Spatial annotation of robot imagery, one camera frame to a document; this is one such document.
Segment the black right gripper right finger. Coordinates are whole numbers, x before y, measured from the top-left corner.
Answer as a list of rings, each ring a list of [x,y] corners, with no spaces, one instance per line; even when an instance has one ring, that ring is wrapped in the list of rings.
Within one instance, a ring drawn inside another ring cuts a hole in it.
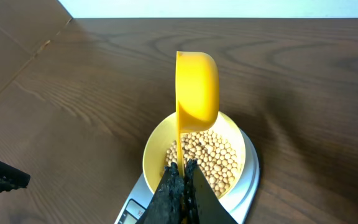
[[[190,159],[185,167],[185,223],[187,224],[236,224],[219,202],[206,177]]]

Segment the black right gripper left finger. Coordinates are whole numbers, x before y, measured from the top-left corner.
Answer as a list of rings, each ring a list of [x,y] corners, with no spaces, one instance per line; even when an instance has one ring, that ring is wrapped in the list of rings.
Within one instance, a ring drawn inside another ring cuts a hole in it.
[[[171,166],[166,166],[157,190],[137,224],[180,224],[184,189],[177,164],[173,162]]]

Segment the yellow measuring scoop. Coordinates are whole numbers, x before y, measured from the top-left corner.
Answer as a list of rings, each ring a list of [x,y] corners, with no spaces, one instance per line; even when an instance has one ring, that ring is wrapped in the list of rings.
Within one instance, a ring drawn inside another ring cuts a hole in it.
[[[209,129],[215,123],[219,111],[219,75],[212,56],[204,52],[177,52],[175,104],[177,164],[179,174],[183,177],[185,165],[181,134]]]

